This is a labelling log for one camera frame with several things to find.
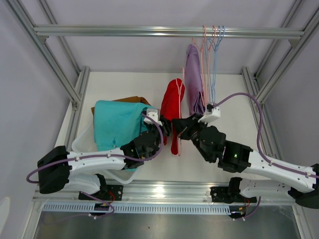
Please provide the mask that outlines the lilac trousers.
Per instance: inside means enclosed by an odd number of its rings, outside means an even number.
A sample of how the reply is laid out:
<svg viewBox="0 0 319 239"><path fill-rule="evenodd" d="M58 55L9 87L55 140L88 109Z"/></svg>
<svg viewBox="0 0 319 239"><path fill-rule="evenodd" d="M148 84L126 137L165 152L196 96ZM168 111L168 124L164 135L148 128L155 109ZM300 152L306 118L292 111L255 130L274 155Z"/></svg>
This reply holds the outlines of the lilac trousers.
<svg viewBox="0 0 319 239"><path fill-rule="evenodd" d="M204 93L201 78L200 59L197 47L190 44L186 50L184 84L190 115L204 114Z"/></svg>

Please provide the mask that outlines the pink hanger of lilac trousers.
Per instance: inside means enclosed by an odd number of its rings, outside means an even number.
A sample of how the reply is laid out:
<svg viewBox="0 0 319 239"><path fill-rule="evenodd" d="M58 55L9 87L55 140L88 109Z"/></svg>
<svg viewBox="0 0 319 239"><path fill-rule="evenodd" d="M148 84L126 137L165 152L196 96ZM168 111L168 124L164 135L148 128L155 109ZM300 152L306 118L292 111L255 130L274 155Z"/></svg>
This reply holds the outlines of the pink hanger of lilac trousers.
<svg viewBox="0 0 319 239"><path fill-rule="evenodd" d="M204 62L203 62L203 55L204 55L204 47L205 47L205 41L206 41L206 26L203 26L203 38L201 42L201 46L199 46L195 40L195 38L192 38L192 44L194 44L199 52L200 55L200 69L201 69L201 81L202 81L202 87L203 87L203 94L202 94L202 100L203 105L206 106L207 103L207 92L206 92L206 76L204 73Z"/></svg>

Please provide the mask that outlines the teal trousers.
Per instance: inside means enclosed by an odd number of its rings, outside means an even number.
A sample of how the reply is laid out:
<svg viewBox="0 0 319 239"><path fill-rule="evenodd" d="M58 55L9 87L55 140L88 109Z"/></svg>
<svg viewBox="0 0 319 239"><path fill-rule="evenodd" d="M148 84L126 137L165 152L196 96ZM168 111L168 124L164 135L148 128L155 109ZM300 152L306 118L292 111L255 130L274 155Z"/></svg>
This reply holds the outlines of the teal trousers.
<svg viewBox="0 0 319 239"><path fill-rule="evenodd" d="M142 132L142 111L153 108L144 103L97 101L94 108L94 141L98 151L119 148Z"/></svg>

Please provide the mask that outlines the pink hanger of yellow trousers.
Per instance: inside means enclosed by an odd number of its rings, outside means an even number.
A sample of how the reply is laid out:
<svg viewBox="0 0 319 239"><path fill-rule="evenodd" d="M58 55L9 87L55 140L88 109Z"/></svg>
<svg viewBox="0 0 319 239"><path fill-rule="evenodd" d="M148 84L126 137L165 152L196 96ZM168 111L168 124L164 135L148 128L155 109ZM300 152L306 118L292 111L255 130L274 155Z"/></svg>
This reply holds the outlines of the pink hanger of yellow trousers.
<svg viewBox="0 0 319 239"><path fill-rule="evenodd" d="M210 78L211 78L210 74L212 72L212 66L213 66L213 56L211 56L213 51L210 49L209 39L212 38L212 35L206 36L205 47L204 47L205 61L206 61L206 72L207 72L207 76L208 76L207 86L209 88L208 92L209 92L209 102L210 103L212 103L211 102L211 91L210 91Z"/></svg>

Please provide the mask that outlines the brown trousers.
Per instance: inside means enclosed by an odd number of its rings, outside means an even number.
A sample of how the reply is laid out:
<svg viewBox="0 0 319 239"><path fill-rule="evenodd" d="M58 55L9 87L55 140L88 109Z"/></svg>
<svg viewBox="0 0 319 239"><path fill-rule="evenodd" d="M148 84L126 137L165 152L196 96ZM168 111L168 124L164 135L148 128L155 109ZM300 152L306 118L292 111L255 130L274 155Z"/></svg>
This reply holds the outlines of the brown trousers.
<svg viewBox="0 0 319 239"><path fill-rule="evenodd" d="M95 106L91 108L93 115L112 116L118 114L135 114L135 111L141 113L145 109L154 109L154 107L144 98L131 96L117 100L98 100Z"/></svg>

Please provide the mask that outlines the red trousers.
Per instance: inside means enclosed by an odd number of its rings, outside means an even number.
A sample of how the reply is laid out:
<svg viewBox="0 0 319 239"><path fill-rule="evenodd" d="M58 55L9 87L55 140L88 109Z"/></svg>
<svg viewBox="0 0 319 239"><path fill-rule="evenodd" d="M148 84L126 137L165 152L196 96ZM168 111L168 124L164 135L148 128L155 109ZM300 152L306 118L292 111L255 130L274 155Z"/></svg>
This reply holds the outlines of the red trousers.
<svg viewBox="0 0 319 239"><path fill-rule="evenodd" d="M181 84L181 79L176 78L171 80L167 86L166 92L164 94L160 115L164 116L166 119L172 122L172 119L178 119L178 90L176 86L176 80L178 80L178 84ZM182 87L181 99L183 100L185 92L185 85ZM171 153L173 155L177 155L177 135L176 131L172 125L172 139L171 139Z"/></svg>

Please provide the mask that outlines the blue hanger of brown trousers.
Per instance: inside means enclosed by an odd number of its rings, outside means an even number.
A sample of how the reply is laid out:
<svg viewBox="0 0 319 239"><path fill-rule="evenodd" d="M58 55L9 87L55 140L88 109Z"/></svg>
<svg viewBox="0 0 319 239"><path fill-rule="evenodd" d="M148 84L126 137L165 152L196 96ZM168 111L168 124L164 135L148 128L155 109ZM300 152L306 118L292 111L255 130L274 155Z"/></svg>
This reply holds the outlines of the blue hanger of brown trousers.
<svg viewBox="0 0 319 239"><path fill-rule="evenodd" d="M212 33L204 28L204 76L206 77L205 93L207 93L207 103L214 103L216 101L216 75L218 62L218 49L223 39L223 28L220 26L213 26Z"/></svg>

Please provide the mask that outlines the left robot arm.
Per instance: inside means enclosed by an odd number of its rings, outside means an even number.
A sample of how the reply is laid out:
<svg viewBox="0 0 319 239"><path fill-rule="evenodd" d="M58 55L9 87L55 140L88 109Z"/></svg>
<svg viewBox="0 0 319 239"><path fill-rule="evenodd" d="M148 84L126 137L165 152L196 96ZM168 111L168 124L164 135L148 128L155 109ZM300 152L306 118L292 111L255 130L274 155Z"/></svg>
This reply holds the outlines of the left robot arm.
<svg viewBox="0 0 319 239"><path fill-rule="evenodd" d="M144 125L147 129L132 141L109 151L80 153L55 147L37 163L40 193L74 190L105 198L108 188L102 171L136 170L158 155L164 137L172 132L170 120L163 116L156 124L146 119Z"/></svg>

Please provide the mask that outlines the blue hanger of teal trousers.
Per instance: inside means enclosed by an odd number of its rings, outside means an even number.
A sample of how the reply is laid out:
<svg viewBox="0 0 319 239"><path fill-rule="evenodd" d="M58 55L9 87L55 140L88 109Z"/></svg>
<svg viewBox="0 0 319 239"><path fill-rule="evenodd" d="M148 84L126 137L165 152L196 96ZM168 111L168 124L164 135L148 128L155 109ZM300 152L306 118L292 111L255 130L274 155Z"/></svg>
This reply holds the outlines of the blue hanger of teal trousers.
<svg viewBox="0 0 319 239"><path fill-rule="evenodd" d="M214 33L212 38L209 39L210 49L213 51L213 66L210 74L210 91L211 91L211 102L216 102L216 82L217 82L217 66L218 66L218 50L221 41L224 38L225 26L213 27Z"/></svg>

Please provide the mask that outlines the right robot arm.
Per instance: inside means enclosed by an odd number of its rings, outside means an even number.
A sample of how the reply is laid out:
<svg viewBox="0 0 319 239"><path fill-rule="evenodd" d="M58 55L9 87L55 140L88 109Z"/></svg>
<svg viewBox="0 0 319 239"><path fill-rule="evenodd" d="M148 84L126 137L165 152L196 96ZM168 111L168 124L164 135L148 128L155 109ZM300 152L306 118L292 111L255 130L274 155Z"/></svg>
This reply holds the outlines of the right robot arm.
<svg viewBox="0 0 319 239"><path fill-rule="evenodd" d="M177 136L190 140L203 159L217 163L229 173L248 173L263 176L263 180L232 177L227 187L211 187L213 202L256 203L260 197L292 198L296 204L319 207L319 166L292 165L266 157L251 147L228 141L215 126L209 126L194 114L186 119L173 119Z"/></svg>

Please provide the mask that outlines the pink hanger of red trousers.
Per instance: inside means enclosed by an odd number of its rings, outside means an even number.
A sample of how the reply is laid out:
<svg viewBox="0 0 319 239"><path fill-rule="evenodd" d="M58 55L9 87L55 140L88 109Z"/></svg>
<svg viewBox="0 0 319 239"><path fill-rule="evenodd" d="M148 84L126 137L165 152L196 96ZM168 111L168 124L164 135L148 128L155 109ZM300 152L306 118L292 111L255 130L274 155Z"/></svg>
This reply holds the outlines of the pink hanger of red trousers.
<svg viewBox="0 0 319 239"><path fill-rule="evenodd" d="M176 86L177 86L177 90L178 90L178 118L180 119L182 117L182 113L181 113L181 92L182 92L182 87L184 86L184 77L185 77L185 69L184 67L181 68L182 71L182 79L181 79L181 84L178 84L178 80L176 80ZM177 152L178 152L178 156L181 156L181 139L179 138L179 136L177 136Z"/></svg>

